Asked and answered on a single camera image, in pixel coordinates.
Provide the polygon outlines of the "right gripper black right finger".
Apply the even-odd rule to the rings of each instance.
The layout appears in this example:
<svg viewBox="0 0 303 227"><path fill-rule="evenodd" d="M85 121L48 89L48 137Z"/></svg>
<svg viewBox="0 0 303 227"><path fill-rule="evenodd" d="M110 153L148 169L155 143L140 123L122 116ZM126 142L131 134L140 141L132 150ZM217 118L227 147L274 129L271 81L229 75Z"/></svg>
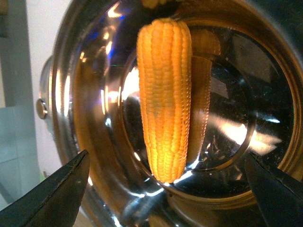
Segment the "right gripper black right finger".
<svg viewBox="0 0 303 227"><path fill-rule="evenodd" d="M303 225L303 183L249 153L245 173L258 208L268 227Z"/></svg>

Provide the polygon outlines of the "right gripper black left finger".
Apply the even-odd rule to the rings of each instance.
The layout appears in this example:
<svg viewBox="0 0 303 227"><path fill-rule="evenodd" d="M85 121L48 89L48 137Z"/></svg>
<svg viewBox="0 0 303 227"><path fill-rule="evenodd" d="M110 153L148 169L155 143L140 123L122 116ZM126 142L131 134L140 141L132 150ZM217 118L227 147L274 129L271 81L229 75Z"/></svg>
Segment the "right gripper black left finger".
<svg viewBox="0 0 303 227"><path fill-rule="evenodd" d="M89 153L80 152L0 212L2 227L72 227L88 183Z"/></svg>

